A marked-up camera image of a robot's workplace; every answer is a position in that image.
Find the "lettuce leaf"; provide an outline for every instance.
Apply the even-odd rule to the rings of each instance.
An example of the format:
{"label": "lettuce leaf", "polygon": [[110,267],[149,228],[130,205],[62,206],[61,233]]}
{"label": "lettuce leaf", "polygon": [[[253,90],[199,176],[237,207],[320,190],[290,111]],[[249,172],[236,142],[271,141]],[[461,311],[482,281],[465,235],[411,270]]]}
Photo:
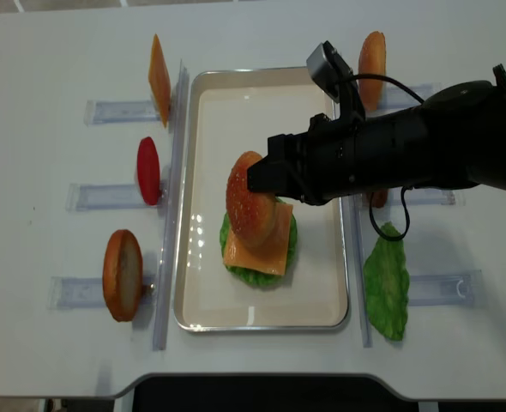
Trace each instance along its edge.
{"label": "lettuce leaf", "polygon": [[[228,238],[229,231],[230,219],[228,218],[228,214],[225,213],[219,232],[220,251],[223,257],[225,256],[226,238]],[[289,246],[287,247],[286,272],[291,266],[297,251],[297,237],[297,221],[295,221],[295,216],[292,215],[291,227],[289,229]],[[265,288],[267,286],[272,286],[281,282],[284,278],[284,276],[269,275],[253,269],[239,268],[238,266],[226,266],[226,268],[237,278],[253,287]]]}
{"label": "lettuce leaf", "polygon": [[[387,222],[381,230],[390,236],[400,233]],[[381,335],[401,341],[407,323],[407,290],[404,242],[388,242],[379,238],[364,264],[364,286],[367,315]]]}

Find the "metal tray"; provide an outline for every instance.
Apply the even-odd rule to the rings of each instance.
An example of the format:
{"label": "metal tray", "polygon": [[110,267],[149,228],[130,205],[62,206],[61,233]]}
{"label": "metal tray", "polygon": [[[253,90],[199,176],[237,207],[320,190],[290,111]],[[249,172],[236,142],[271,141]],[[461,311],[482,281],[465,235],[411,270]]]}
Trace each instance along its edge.
{"label": "metal tray", "polygon": [[183,164],[174,312],[185,330],[326,330],[348,313],[342,205],[298,202],[298,253],[283,282],[252,288],[222,263],[219,231],[228,174],[267,138],[308,129],[310,117],[334,116],[332,101],[306,68],[207,72],[193,82]]}

